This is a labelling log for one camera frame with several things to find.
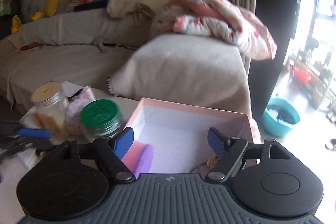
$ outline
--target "green jar lid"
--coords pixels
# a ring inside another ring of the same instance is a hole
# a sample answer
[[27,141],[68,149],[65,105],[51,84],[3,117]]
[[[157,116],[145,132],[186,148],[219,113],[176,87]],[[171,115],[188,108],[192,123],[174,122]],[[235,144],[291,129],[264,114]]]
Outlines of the green jar lid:
[[81,122],[88,128],[106,127],[118,117],[118,114],[119,108],[111,100],[96,100],[83,108]]

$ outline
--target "plastic basin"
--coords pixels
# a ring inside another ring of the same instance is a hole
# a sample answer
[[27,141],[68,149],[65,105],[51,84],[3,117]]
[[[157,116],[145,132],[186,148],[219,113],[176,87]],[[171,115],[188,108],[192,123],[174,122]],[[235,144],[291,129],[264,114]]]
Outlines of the plastic basin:
[[300,115],[296,109],[285,99],[273,97],[269,100],[268,106],[282,107],[294,119],[292,123],[284,122],[280,119],[273,117],[269,110],[266,108],[261,119],[261,124],[266,131],[273,136],[283,137],[290,132],[300,121]]

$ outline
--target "cat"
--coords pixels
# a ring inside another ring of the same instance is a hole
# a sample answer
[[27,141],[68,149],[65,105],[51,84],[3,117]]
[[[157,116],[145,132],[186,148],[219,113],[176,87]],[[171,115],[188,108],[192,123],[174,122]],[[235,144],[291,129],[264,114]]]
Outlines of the cat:
[[330,143],[332,145],[332,148],[328,147],[326,144],[324,145],[325,148],[327,148],[328,150],[336,151],[336,139],[331,139]]

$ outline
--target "jar lid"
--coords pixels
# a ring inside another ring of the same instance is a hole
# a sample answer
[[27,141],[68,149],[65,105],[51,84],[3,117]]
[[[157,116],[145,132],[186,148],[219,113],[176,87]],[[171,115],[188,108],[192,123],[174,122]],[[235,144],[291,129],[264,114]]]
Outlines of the jar lid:
[[44,102],[53,97],[55,94],[58,94],[61,89],[62,86],[60,82],[52,81],[45,83],[33,92],[31,95],[31,101],[33,103]]
[[100,99],[89,103],[81,112],[81,122],[88,128],[105,127],[118,117],[119,108],[111,100]]

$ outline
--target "glass jar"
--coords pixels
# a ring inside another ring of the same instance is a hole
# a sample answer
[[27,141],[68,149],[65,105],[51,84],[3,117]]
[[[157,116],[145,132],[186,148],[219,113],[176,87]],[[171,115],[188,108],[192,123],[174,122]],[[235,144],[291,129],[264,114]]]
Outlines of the glass jar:
[[122,121],[119,107],[111,100],[93,101],[81,112],[84,134],[89,138],[117,136],[120,133]]
[[68,100],[61,83],[55,81],[45,83],[33,92],[31,101],[35,104],[36,113],[42,124],[51,132],[52,138],[63,139],[69,135],[64,129]]

